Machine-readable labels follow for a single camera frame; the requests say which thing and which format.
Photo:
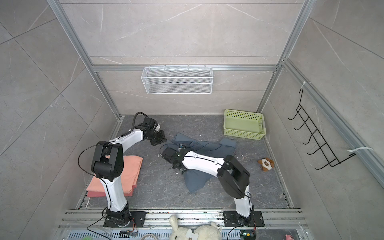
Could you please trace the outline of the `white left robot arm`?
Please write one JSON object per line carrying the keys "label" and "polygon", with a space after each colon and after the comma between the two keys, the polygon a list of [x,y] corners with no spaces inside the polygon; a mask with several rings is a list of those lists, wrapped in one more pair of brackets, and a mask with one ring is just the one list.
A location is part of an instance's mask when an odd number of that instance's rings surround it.
{"label": "white left robot arm", "polygon": [[126,134],[96,144],[91,171],[104,187],[108,201],[106,214],[110,219],[128,222],[131,218],[121,181],[124,170],[124,151],[144,140],[149,140],[152,146],[166,141],[160,125],[147,115],[141,124],[132,125]]}

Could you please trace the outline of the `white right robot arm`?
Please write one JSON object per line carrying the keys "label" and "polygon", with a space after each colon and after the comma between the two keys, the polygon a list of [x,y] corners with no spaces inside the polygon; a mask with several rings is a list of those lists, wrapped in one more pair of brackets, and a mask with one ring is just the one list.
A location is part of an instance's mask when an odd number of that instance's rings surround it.
{"label": "white right robot arm", "polygon": [[214,158],[192,150],[166,148],[161,156],[173,169],[197,170],[218,178],[225,192],[233,197],[238,219],[249,222],[254,210],[250,196],[250,173],[232,155]]}

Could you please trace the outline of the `folded pink t-shirt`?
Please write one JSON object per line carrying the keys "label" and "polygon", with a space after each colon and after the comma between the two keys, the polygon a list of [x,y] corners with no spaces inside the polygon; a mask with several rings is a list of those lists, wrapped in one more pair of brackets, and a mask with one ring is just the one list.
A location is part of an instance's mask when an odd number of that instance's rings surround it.
{"label": "folded pink t-shirt", "polygon": [[[139,156],[124,156],[124,170],[121,175],[124,196],[131,197],[134,189],[137,187],[137,181],[143,158]],[[87,187],[87,196],[89,198],[105,197],[106,193],[100,179],[93,177]]]}

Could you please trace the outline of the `white plush toy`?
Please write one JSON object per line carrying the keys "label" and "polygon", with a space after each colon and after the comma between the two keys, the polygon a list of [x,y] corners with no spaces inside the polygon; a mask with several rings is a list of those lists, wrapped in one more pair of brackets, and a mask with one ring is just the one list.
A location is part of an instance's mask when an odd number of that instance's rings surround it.
{"label": "white plush toy", "polygon": [[170,240],[221,240],[222,229],[217,224],[210,222],[209,225],[202,225],[195,230],[179,227],[176,215],[171,215],[169,223],[172,227]]}

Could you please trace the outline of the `light green plastic basket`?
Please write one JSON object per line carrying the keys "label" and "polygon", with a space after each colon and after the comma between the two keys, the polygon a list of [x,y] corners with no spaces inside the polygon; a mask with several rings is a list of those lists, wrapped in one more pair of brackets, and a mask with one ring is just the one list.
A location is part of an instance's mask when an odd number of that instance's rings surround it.
{"label": "light green plastic basket", "polygon": [[267,134],[264,115],[239,110],[225,110],[224,135],[261,140]]}

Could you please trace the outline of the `small brown plush toy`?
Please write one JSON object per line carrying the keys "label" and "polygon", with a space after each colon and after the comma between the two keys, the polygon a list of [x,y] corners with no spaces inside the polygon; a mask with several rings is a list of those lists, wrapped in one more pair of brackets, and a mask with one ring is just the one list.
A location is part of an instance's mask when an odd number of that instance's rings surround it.
{"label": "small brown plush toy", "polygon": [[270,171],[275,167],[275,162],[269,158],[258,160],[258,163],[264,172]]}

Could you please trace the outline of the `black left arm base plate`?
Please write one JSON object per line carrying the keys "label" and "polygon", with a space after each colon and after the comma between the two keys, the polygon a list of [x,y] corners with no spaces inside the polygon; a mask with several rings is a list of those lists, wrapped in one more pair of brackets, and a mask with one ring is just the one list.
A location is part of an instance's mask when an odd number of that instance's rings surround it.
{"label": "black left arm base plate", "polygon": [[146,219],[146,212],[111,212],[107,211],[103,227],[111,228],[142,228]]}

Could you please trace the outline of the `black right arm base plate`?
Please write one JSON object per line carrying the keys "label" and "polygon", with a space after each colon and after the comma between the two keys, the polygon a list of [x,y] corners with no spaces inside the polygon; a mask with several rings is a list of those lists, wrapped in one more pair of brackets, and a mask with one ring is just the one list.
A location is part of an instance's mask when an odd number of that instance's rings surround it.
{"label": "black right arm base plate", "polygon": [[243,217],[236,211],[224,211],[224,225],[225,227],[264,227],[264,218],[262,212],[251,211],[249,217]]}

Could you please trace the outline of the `aluminium front rail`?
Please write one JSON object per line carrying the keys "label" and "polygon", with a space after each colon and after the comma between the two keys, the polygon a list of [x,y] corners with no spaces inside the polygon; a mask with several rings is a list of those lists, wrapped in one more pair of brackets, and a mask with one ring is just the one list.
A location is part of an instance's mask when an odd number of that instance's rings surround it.
{"label": "aluminium front rail", "polygon": [[[132,212],[146,212],[144,226],[139,229],[169,229],[171,227],[169,218],[176,215],[179,226],[198,227],[210,222],[217,224],[223,229],[225,227],[223,212],[225,210],[133,210]],[[300,209],[261,209],[264,227],[242,227],[244,229],[308,229],[307,221]],[[84,229],[87,226],[102,229],[104,220],[97,222],[102,216],[101,209],[68,210],[59,218],[59,228]]]}

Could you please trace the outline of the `aluminium frame post left corner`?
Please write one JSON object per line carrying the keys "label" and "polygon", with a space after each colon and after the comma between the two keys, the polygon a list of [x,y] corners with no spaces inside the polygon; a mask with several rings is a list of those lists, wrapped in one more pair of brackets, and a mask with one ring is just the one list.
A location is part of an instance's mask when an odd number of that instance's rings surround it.
{"label": "aluminium frame post left corner", "polygon": [[118,111],[118,108],[116,104],[114,103],[111,95],[109,94],[109,91],[105,87],[102,79],[98,75],[97,71],[93,69],[93,64],[91,61],[91,58],[89,57],[86,49],[84,48],[83,44],[81,43],[78,35],[76,34],[71,22],[69,21],[61,3],[57,0],[47,0],[49,6],[51,7],[52,11],[54,12],[56,18],[58,19],[59,23],[63,27],[66,35],[68,36],[70,42],[72,43],[73,47],[75,48],[76,52],[78,53],[80,59],[83,61],[86,69],[88,70],[89,74],[91,75],[92,79],[94,80],[95,84],[101,91],[103,97],[105,98],[108,106],[112,110],[113,114],[115,115],[116,119],[121,118],[121,114]]}

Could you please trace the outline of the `aluminium frame post corner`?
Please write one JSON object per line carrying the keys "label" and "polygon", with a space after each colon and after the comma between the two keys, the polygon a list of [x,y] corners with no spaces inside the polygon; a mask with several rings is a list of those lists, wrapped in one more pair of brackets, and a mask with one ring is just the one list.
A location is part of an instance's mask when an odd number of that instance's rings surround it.
{"label": "aluminium frame post corner", "polygon": [[80,59],[83,61],[86,69],[88,70],[89,74],[91,75],[92,79],[94,80],[95,84],[101,91],[103,97],[105,98],[108,106],[112,110],[113,114],[115,115],[116,119],[121,118],[121,114],[118,111],[118,108],[116,104],[114,103],[111,95],[109,94],[109,91],[105,87],[102,79],[98,75],[97,71],[93,69],[93,64],[91,61],[91,58],[89,57],[86,49],[84,48],[83,44],[81,43],[78,35],[76,34],[71,22],[69,21],[61,3],[57,0],[47,0],[49,6],[51,7],[52,11],[54,12],[56,18],[58,19],[59,23],[63,27],[66,35],[68,36],[70,42],[72,43],[73,47],[75,48],[76,52],[78,53]]}
{"label": "aluminium frame post corner", "polygon": [[306,21],[308,20],[315,4],[316,4],[316,0],[306,0],[304,1],[303,3],[303,6],[302,6],[302,9],[300,10],[299,12],[299,15],[297,17],[297,20],[294,24],[294,27],[292,29],[292,32],[287,40],[287,43],[283,49],[283,52],[278,60],[278,63],[277,63],[277,66],[275,67],[275,70],[273,71],[273,74],[271,76],[271,79],[270,81],[268,82],[268,85],[267,85],[267,88],[261,98],[261,101],[259,103],[259,106],[256,110],[257,113],[262,113],[262,111],[264,110],[266,104],[267,104],[267,101],[270,97],[270,95],[272,94],[272,91],[273,91],[273,88],[275,87],[277,81],[278,81],[278,78],[283,70],[283,62],[284,60],[288,59],[303,28],[304,28],[304,25],[306,23]]}

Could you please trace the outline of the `aluminium frame post right corner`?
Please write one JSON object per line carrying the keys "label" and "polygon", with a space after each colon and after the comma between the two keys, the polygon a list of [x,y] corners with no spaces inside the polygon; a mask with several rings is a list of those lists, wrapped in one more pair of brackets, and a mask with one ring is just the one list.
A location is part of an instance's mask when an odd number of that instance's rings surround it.
{"label": "aluminium frame post right corner", "polygon": [[268,85],[267,85],[267,88],[261,98],[261,101],[259,103],[259,106],[256,110],[257,113],[262,113],[262,111],[264,110],[266,104],[267,104],[267,101],[270,97],[270,95],[272,94],[272,91],[273,91],[273,88],[275,87],[277,81],[278,81],[278,78],[283,70],[283,62],[284,60],[288,59],[303,28],[304,28],[304,25],[306,23],[306,21],[308,20],[315,4],[316,4],[316,0],[306,0],[304,1],[303,3],[303,6],[302,6],[302,9],[300,10],[299,12],[299,15],[297,17],[297,20],[294,24],[294,27],[292,29],[292,32],[287,40],[287,43],[283,49],[283,52],[278,60],[278,63],[277,63],[277,66],[275,67],[275,70],[273,71],[273,74],[271,76],[271,79],[270,81],[268,82]]}

